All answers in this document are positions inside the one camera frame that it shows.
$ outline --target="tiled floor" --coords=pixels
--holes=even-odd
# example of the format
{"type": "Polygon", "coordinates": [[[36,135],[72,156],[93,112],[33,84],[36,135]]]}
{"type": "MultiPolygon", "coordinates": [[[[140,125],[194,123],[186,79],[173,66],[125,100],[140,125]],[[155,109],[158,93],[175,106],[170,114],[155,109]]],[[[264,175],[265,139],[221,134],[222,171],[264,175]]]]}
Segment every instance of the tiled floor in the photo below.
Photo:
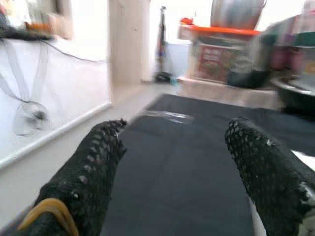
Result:
{"type": "Polygon", "coordinates": [[[111,108],[3,169],[0,172],[0,229],[34,201],[39,188],[74,153],[95,124],[109,119],[131,120],[162,93],[175,94],[175,90],[170,85],[115,85],[111,108]]]}

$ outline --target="metal pot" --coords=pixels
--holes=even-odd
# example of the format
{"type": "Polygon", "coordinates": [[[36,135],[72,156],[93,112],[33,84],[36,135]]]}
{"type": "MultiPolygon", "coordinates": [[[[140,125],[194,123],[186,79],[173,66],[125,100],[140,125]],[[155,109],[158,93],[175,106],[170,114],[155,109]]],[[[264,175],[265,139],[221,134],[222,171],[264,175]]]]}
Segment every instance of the metal pot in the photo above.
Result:
{"type": "Polygon", "coordinates": [[[211,26],[253,30],[266,3],[267,0],[213,0],[211,26]]]}

